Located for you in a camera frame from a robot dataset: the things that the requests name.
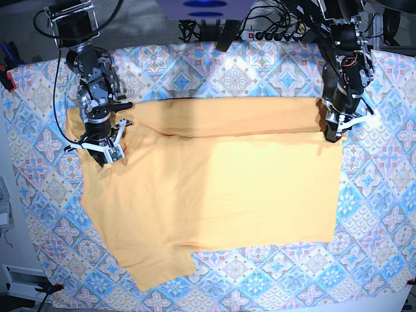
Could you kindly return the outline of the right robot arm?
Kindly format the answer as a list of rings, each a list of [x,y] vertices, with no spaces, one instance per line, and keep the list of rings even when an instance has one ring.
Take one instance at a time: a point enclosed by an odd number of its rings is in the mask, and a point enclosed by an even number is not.
[[[121,93],[111,57],[92,44],[99,36],[93,2],[65,1],[43,11],[56,47],[67,49],[65,63],[79,80],[76,99],[84,134],[78,141],[71,140],[66,150],[87,150],[100,166],[123,159],[120,141],[132,122],[122,119],[114,123],[111,116],[131,109],[133,104]]]

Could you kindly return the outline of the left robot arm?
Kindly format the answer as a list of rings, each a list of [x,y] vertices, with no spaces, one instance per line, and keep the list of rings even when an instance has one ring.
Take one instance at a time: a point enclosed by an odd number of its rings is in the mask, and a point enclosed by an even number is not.
[[[374,79],[368,40],[361,31],[362,1],[319,1],[328,22],[331,44],[322,50],[331,66],[323,72],[322,104],[326,107],[324,137],[336,143],[353,125],[374,121],[377,113],[363,99]]]

